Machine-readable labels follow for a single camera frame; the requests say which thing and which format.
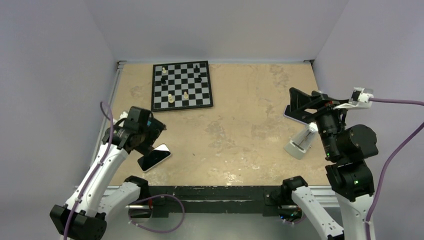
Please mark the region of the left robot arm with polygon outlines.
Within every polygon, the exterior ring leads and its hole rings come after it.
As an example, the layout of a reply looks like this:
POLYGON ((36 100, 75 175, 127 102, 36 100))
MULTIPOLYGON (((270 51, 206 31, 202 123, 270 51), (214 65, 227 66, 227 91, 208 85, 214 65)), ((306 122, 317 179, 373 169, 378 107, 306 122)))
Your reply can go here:
POLYGON ((111 122, 102 137, 96 158, 75 192, 63 205, 54 205, 49 216, 65 240, 100 240, 110 221, 126 205, 146 203, 148 181, 129 176, 115 193, 104 193, 113 176, 129 156, 137 151, 147 156, 166 126, 145 108, 132 106, 126 117, 111 122))

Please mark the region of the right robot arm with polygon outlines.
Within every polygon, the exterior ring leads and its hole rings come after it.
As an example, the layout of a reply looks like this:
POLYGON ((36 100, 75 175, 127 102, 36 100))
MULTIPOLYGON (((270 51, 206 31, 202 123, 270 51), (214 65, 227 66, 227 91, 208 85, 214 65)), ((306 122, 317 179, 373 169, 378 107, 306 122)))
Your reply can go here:
POLYGON ((294 87, 289 89, 289 115, 317 125, 329 161, 326 176, 339 204, 342 225, 316 201, 301 176, 282 182, 279 200, 297 205, 323 240, 375 239, 370 212, 375 186, 365 160, 378 154, 377 136, 366 125, 345 124, 349 110, 371 107, 373 93, 372 89, 356 87, 350 98, 335 99, 317 91, 307 94, 294 87))

